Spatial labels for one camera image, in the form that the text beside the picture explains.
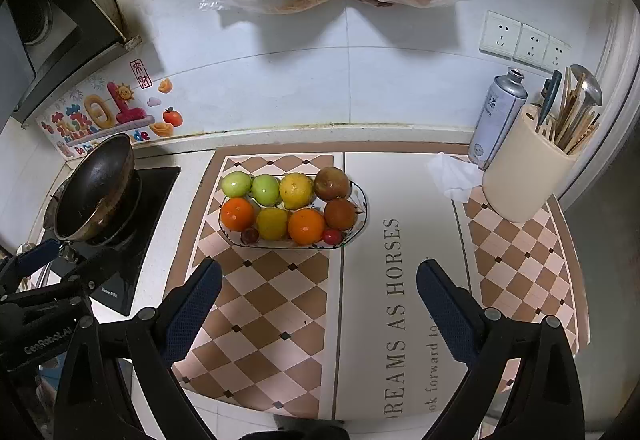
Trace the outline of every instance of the paper towel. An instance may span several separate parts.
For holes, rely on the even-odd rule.
[[[442,152],[427,162],[427,169],[438,190],[457,202],[469,202],[471,190],[482,184],[482,171],[478,166]]]

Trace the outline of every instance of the electrical outlet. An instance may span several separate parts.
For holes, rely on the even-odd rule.
[[[549,42],[549,35],[541,30],[522,24],[520,40],[516,46],[513,59],[529,63],[533,66],[540,66],[545,57],[546,45]]]
[[[480,50],[513,57],[522,24],[498,13],[487,11],[480,40]]]
[[[549,72],[553,72],[554,70],[564,71],[564,68],[570,64],[570,51],[571,47],[569,45],[551,36],[549,38],[549,44],[546,46],[545,57],[542,60],[541,68]]]

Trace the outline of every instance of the green apple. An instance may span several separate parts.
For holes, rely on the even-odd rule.
[[[244,171],[234,171],[222,179],[222,191],[229,198],[246,195],[251,189],[252,178]]]
[[[259,175],[254,178],[251,193],[258,204],[265,207],[274,206],[280,201],[280,183],[274,176]]]

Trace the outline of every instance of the fruit bowl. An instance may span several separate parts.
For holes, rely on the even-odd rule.
[[[282,180],[285,175],[274,175],[274,176],[278,180]],[[308,176],[312,181],[316,178],[316,175],[306,175],[306,176]],[[254,243],[242,243],[242,240],[240,238],[242,233],[240,231],[232,231],[227,227],[225,227],[222,221],[220,221],[220,216],[218,216],[218,223],[220,224],[220,229],[222,230],[224,235],[227,237],[229,242],[231,242],[233,245],[237,245],[238,247],[253,247],[258,249],[319,249],[319,250],[340,249],[341,247],[344,247],[347,243],[351,242],[351,240],[353,240],[361,232],[361,230],[364,228],[365,224],[367,223],[367,198],[365,197],[364,191],[353,180],[350,180],[350,184],[351,184],[351,192],[350,192],[350,195],[347,197],[347,200],[349,200],[356,208],[356,222],[351,229],[348,229],[343,233],[342,241],[336,245],[329,245],[328,243],[325,243],[323,241],[313,243],[312,245],[298,245],[296,242],[291,240],[288,236],[284,240],[264,240],[262,238],[259,238],[257,242],[254,242]],[[246,195],[243,198],[247,199],[249,202],[251,202],[252,205],[254,205],[256,214],[258,211],[264,209],[264,206],[261,206],[260,204],[258,204],[258,202],[256,202],[249,195]],[[229,198],[225,197],[225,199],[223,200],[223,205],[227,200],[229,200]],[[311,203],[306,205],[304,208],[312,208],[322,213],[326,205],[327,205],[327,202],[314,196],[313,199],[311,200]],[[284,209],[284,204],[283,202],[279,202],[279,204],[277,204],[275,207]]]

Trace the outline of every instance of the chopsticks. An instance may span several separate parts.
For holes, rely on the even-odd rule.
[[[575,120],[582,107],[580,94],[582,93],[584,79],[585,75],[581,74],[578,78],[578,84],[572,90],[571,70],[569,67],[565,68],[564,88],[562,88],[562,101],[558,119],[555,122],[552,121],[551,129],[543,133],[544,137],[549,138],[567,155],[580,153],[600,126],[598,122],[600,115],[594,110],[587,110],[582,113],[580,120]]]

